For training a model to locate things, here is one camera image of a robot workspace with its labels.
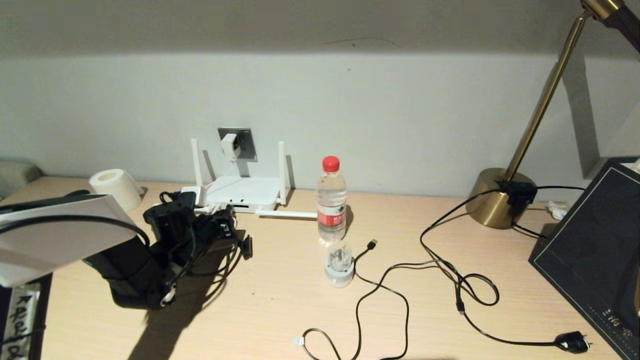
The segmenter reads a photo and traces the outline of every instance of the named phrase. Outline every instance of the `lamp base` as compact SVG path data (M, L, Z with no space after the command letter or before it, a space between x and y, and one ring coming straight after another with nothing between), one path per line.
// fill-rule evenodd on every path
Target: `lamp base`
M503 168L486 168L479 175L471 190L473 197L478 193L487 190L498 189L496 181L504 179L506 169ZM532 183L533 180L517 172L513 176L514 181ZM507 204L509 195L504 192L493 192L480 196L476 200L469 202L466 206L467 213L477 222L488 227L496 229L510 229L512 222L518 222L522 213L527 209L527 204L514 207Z

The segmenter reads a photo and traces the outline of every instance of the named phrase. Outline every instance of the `wooden desk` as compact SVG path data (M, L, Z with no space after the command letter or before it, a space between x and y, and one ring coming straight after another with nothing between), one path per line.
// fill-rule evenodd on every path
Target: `wooden desk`
M142 213L158 202L160 191L175 191L180 185L142 185L148 187L148 193L129 215L151 235ZM85 179L44 177L3 204L62 196L80 188L88 188ZM353 221L346 240L353 252L364 250L372 238L379 241L375 250L359 262L358 272L378 280L394 263L427 260L418 235L459 202L349 194ZM295 190L287 209L313 211L313 192ZM147 331L147 313L116 306L107 282L94 269L78 261L58 270L51 289L43 359L306 359L292 339L310 327L326 331L342 357L351 358L357 345L355 304L372 286L357 279L343 289L326 283L322 264L326 250L318 244L314 221L245 214L237 219L238 228L253 236L253 259L242 260L224 290L199 313L199 307L189 304L190 294L179 291L172 306L176 310L152 313L146 320L150 324ZM544 211L528 211L521 224L539 231L547 222L553 219ZM459 271L485 274L498 285L500 302L494 307L480 306L465 295L469 317L486 332L509 340L552 341L558 334L579 330L589 335L593 346L586 354L574 357L557 348L490 340L458 314L452 283L439 270L394 270L385 284L404 293L411 304L406 359L619 358L528 264L534 239L512 230L490 229L465 216L437 227L426 241ZM480 296L492 299L487 286L478 284L477 290ZM402 352L404 303L399 297L377 292L363 301L360 318L361 359ZM320 358L335 359L321 335L310 334L307 344Z

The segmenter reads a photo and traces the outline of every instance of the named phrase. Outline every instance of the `bottle label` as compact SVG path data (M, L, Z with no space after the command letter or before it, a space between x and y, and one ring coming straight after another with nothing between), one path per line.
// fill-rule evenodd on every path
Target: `bottle label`
M322 206L317 205L318 208L318 221L327 226L336 226L343 223L346 220L347 204L341 204L338 206Z

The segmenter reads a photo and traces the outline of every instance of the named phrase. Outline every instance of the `toilet paper roll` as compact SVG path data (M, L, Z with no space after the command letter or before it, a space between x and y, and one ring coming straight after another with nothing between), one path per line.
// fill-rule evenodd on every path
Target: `toilet paper roll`
M89 178L89 185L96 193L109 193L124 210L129 211L140 205L140 195L144 193L140 185L128 172L119 168L98 172Z

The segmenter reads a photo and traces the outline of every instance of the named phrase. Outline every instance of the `wall socket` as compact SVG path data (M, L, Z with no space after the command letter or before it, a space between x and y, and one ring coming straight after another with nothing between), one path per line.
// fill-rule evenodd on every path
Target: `wall socket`
M227 134L236 134L236 138L240 144L240 155L238 155L238 159L258 160L255 153L255 146L253 145L251 129L244 127L219 127L218 134L220 135L220 140L224 139Z

